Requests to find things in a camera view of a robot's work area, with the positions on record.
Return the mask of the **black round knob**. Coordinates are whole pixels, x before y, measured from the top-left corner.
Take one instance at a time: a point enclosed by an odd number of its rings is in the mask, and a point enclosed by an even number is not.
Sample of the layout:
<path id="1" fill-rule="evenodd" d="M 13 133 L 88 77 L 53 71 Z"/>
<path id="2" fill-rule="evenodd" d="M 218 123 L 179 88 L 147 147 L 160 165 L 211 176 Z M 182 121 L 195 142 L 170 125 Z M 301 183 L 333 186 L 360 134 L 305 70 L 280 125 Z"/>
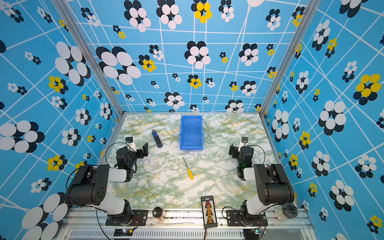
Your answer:
<path id="1" fill-rule="evenodd" d="M 166 219 L 166 211 L 161 207 L 155 207 L 152 211 L 153 217 L 163 222 Z"/>

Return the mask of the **right aluminium frame post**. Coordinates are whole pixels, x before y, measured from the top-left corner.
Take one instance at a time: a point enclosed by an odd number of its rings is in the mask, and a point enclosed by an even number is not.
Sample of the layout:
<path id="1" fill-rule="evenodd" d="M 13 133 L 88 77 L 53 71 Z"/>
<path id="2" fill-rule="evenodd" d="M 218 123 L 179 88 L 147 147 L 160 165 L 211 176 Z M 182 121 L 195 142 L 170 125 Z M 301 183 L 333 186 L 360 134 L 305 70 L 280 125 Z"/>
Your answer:
<path id="1" fill-rule="evenodd" d="M 306 10 L 305 10 L 304 17 L 301 20 L 301 23 L 299 24 L 299 26 L 297 27 L 297 30 L 295 31 L 295 33 L 293 35 L 293 38 L 292 38 L 292 40 L 291 40 L 291 42 L 287 48 L 287 51 L 285 52 L 285 55 L 282 59 L 282 62 L 278 68 L 277 76 L 272 81 L 272 84 L 269 88 L 269 91 L 266 95 L 266 98 L 262 104 L 262 110 L 260 112 L 260 118 L 261 119 L 263 118 L 264 114 L 267 112 L 267 110 L 268 110 L 268 108 L 269 108 L 269 106 L 273 100 L 273 97 L 275 95 L 275 91 L 276 91 L 277 87 L 279 86 L 279 84 L 281 83 L 281 81 L 284 77 L 284 74 L 286 73 L 289 65 L 291 64 L 292 59 L 294 57 L 294 53 L 296 52 L 297 47 L 301 43 L 301 40 L 303 39 L 306 31 L 308 30 L 308 27 L 309 27 L 310 23 L 312 22 L 312 19 L 315 15 L 316 10 L 319 7 L 320 3 L 321 3 L 320 0 L 309 1 L 308 5 L 306 7 Z"/>

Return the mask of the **aluminium front rail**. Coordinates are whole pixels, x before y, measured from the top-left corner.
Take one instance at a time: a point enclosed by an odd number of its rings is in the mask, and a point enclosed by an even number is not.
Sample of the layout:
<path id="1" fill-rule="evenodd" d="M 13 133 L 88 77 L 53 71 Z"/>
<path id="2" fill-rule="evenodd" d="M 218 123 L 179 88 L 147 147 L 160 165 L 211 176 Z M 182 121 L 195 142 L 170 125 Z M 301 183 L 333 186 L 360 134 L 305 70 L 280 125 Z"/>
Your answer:
<path id="1" fill-rule="evenodd" d="M 148 211 L 145 225 L 130 232 L 130 227 L 106 226 L 107 216 L 93 210 L 70 211 L 60 229 L 58 240 L 243 240 L 245 235 L 257 240 L 315 240 L 317 236 L 307 212 L 285 222 L 274 211 L 266 211 L 267 225 L 231 227 L 223 218 L 225 211 L 216 210 L 218 226 L 205 229 L 201 209 L 167 209 L 164 221 Z"/>

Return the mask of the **blue plastic bin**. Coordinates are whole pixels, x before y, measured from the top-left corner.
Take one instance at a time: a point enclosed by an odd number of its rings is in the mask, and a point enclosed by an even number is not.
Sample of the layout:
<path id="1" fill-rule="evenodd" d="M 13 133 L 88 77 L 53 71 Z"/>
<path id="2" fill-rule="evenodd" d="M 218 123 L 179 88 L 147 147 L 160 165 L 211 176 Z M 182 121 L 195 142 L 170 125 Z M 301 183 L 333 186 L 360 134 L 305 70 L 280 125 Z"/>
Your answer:
<path id="1" fill-rule="evenodd" d="M 203 150 L 203 116 L 181 116 L 179 142 L 182 151 Z"/>

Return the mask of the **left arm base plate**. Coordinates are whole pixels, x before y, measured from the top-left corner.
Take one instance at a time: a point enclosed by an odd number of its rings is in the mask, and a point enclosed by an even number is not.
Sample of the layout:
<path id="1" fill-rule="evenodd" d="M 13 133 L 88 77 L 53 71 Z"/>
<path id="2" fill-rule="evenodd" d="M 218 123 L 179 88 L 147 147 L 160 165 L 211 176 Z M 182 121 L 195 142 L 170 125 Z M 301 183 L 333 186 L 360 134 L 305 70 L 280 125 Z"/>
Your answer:
<path id="1" fill-rule="evenodd" d="M 125 226 L 145 226 L 148 218 L 147 210 L 133 210 L 128 215 L 107 215 L 106 226 L 125 227 Z"/>

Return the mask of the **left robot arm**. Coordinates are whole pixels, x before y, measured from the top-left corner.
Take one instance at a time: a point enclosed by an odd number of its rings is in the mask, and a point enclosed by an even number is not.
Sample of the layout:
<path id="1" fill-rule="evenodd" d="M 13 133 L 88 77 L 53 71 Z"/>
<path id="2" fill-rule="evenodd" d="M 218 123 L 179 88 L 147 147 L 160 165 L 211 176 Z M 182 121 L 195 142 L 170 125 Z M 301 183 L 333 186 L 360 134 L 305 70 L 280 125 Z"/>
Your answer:
<path id="1" fill-rule="evenodd" d="M 117 167 L 86 165 L 78 167 L 70 184 L 66 184 L 65 202 L 70 206 L 90 207 L 107 214 L 108 226 L 139 225 L 145 222 L 144 214 L 135 213 L 128 200 L 120 199 L 107 191 L 109 183 L 127 183 L 137 172 L 137 159 L 149 155 L 148 144 L 135 150 L 134 143 L 117 150 Z"/>

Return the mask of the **yellow handled screwdriver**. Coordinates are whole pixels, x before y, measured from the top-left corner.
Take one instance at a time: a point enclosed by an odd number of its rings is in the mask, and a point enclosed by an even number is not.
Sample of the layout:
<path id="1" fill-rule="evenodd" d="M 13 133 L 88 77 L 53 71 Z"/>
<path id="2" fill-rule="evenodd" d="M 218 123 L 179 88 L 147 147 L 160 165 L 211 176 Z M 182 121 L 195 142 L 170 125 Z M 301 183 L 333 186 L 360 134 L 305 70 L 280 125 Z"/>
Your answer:
<path id="1" fill-rule="evenodd" d="M 187 164 L 187 161 L 185 160 L 184 157 L 183 157 L 183 161 L 184 161 L 184 163 L 185 163 L 185 165 L 186 165 L 186 168 L 187 168 L 188 175 L 189 175 L 190 179 L 193 180 L 193 179 L 194 179 L 193 173 L 192 173 L 191 169 L 189 168 L 189 166 L 188 166 L 188 164 Z"/>

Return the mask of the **blue black stapler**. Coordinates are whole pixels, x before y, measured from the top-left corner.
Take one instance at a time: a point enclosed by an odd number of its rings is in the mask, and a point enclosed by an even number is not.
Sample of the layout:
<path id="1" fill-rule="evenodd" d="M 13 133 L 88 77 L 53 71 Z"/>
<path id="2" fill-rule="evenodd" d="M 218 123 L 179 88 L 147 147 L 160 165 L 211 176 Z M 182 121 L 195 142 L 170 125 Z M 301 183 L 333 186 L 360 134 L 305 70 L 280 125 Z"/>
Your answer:
<path id="1" fill-rule="evenodd" d="M 162 148 L 163 144 L 162 144 L 161 139 L 160 139 L 158 133 L 156 132 L 156 130 L 152 130 L 152 135 L 153 135 L 153 138 L 155 140 L 157 147 Z"/>

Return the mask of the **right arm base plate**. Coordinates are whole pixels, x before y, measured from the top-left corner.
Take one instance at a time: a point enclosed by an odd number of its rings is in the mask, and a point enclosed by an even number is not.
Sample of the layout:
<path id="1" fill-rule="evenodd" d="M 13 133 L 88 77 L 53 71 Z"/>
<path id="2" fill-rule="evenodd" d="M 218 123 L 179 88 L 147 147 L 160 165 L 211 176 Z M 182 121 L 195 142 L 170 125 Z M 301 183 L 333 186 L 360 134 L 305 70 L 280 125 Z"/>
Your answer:
<path id="1" fill-rule="evenodd" d="M 268 220 L 265 214 L 250 215 L 240 210 L 227 210 L 224 214 L 227 218 L 227 225 L 229 227 L 266 227 Z"/>

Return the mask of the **clear tape roll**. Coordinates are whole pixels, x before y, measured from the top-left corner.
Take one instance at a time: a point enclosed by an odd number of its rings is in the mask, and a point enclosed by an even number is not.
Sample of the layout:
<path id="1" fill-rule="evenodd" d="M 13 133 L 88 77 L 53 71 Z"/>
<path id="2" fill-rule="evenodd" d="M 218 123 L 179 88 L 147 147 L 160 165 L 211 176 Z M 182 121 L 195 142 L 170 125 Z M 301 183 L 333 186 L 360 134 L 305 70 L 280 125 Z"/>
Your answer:
<path id="1" fill-rule="evenodd" d="M 299 214 L 299 210 L 294 204 L 288 203 L 288 204 L 278 205 L 274 213 L 275 213 L 275 217 L 279 221 L 285 222 L 285 221 L 296 218 Z"/>

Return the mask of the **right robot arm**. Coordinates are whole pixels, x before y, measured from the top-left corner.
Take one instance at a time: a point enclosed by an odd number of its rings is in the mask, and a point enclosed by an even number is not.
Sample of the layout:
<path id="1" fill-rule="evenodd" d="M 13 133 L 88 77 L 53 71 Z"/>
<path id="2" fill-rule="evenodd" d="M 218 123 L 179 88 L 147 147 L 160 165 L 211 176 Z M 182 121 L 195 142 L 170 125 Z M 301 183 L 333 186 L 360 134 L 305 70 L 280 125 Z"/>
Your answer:
<path id="1" fill-rule="evenodd" d="M 254 149 L 247 143 L 230 145 L 229 155 L 237 160 L 237 176 L 242 181 L 254 182 L 257 195 L 245 200 L 240 208 L 245 226 L 260 222 L 264 212 L 274 206 L 294 202 L 293 187 L 281 164 L 252 164 Z"/>

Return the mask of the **aluminium frame post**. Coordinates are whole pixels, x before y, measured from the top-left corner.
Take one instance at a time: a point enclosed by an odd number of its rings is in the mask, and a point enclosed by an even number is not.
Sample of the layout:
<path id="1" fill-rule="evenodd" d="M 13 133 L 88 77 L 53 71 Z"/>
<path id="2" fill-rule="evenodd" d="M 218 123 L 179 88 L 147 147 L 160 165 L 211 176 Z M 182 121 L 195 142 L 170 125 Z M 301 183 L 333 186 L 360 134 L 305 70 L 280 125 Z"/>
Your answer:
<path id="1" fill-rule="evenodd" d="M 321 3 L 320 0 L 309 1 L 308 5 L 306 7 L 306 10 L 305 10 L 304 17 L 301 20 L 301 23 L 299 24 L 299 26 L 297 27 L 297 30 L 295 31 L 295 33 L 293 35 L 293 38 L 292 38 L 292 40 L 291 40 L 291 42 L 287 48 L 287 51 L 285 52 L 285 55 L 282 59 L 282 62 L 278 68 L 277 76 L 272 81 L 272 84 L 269 88 L 269 91 L 266 95 L 266 98 L 262 104 L 262 110 L 260 112 L 260 118 L 261 119 L 263 118 L 264 114 L 267 112 L 267 110 L 268 110 L 268 108 L 269 108 L 269 106 L 273 100 L 273 97 L 275 95 L 275 91 L 276 91 L 277 87 L 279 86 L 279 84 L 281 83 L 281 81 L 284 77 L 284 74 L 286 73 L 289 65 L 291 64 L 292 59 L 294 57 L 294 53 L 296 52 L 297 47 L 301 43 L 301 40 L 303 39 L 306 31 L 308 30 L 308 27 L 309 27 L 310 23 L 312 22 L 312 19 L 315 15 L 316 10 L 319 7 L 320 3 Z"/>
<path id="2" fill-rule="evenodd" d="M 76 24 L 73 14 L 70 13 L 70 8 L 68 7 L 65 1 L 53 1 L 53 4 L 57 9 L 59 15 L 63 18 L 65 24 L 68 26 L 71 36 L 80 48 L 86 61 L 89 63 L 89 66 L 95 74 L 95 78 L 98 80 L 101 88 L 105 92 L 106 96 L 109 98 L 112 106 L 117 111 L 119 117 L 122 118 L 124 116 L 122 106 L 118 102 L 118 99 L 115 94 L 112 93 L 111 86 L 108 83 L 106 77 L 104 76 L 104 73 L 102 72 L 96 58 L 93 56 L 93 52 L 87 44 L 84 34 L 80 30 L 79 26 Z"/>

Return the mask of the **left aluminium frame post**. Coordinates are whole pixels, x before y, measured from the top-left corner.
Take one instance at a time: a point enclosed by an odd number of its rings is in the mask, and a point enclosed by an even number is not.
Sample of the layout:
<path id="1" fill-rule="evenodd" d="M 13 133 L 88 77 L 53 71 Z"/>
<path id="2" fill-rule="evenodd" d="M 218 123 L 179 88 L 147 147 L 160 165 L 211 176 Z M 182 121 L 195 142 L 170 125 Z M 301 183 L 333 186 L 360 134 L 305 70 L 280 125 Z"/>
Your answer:
<path id="1" fill-rule="evenodd" d="M 87 44 L 84 34 L 80 30 L 79 26 L 76 24 L 73 14 L 70 13 L 70 8 L 68 7 L 65 1 L 53 1 L 53 4 L 57 9 L 59 15 L 63 18 L 65 24 L 68 26 L 71 36 L 80 48 L 86 61 L 89 63 L 89 66 L 95 74 L 95 78 L 98 80 L 101 88 L 105 92 L 106 96 L 109 98 L 112 106 L 117 111 L 119 117 L 122 118 L 124 116 L 122 106 L 118 102 L 118 99 L 115 94 L 112 93 L 111 86 L 108 83 L 106 77 L 104 76 L 104 73 L 102 72 L 96 58 L 93 56 L 93 52 Z"/>

